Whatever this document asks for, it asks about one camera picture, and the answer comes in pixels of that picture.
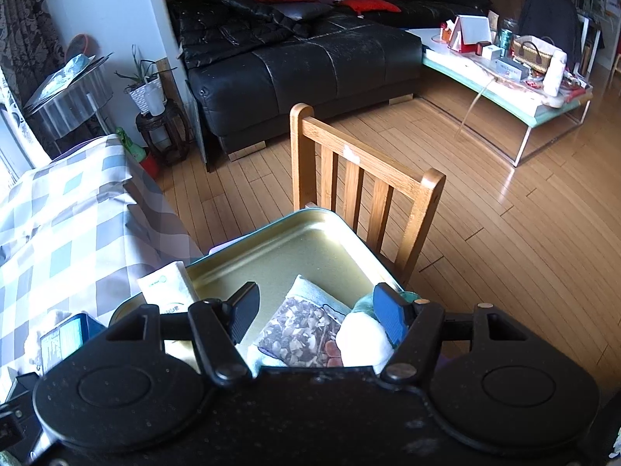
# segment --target gold tray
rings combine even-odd
[[[238,350],[246,351],[302,275],[352,308],[356,301],[386,282],[401,286],[371,250],[334,212],[313,208],[294,212],[225,249],[187,267],[201,299],[227,299],[248,281],[256,282],[261,306]],[[114,323],[144,304],[142,294],[122,303]]]

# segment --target chair backrest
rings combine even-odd
[[[414,171],[369,145],[358,141],[313,118],[312,107],[297,104],[291,109],[291,162],[293,165],[293,207],[304,208],[317,204],[317,170],[315,142],[321,145],[321,203],[322,208],[336,211],[338,156],[347,160],[343,217],[356,231],[362,198],[364,172],[375,177],[373,204],[366,243],[380,254],[392,193],[401,191],[414,201],[403,240],[394,262],[394,277],[407,283],[434,219],[446,176],[430,169],[417,178]]]

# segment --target green can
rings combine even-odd
[[[498,34],[498,46],[504,51],[503,56],[508,56],[513,41],[513,31],[506,28],[502,29]]]

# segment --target checkered blanket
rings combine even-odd
[[[137,278],[200,256],[116,135],[26,173],[0,203],[0,365],[31,371],[24,341],[49,310],[108,325]]]

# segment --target curtain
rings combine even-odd
[[[104,134],[83,125],[54,142],[22,108],[47,77],[64,66],[63,48],[45,0],[0,0],[0,103],[12,115],[19,139],[35,166],[74,144]]]

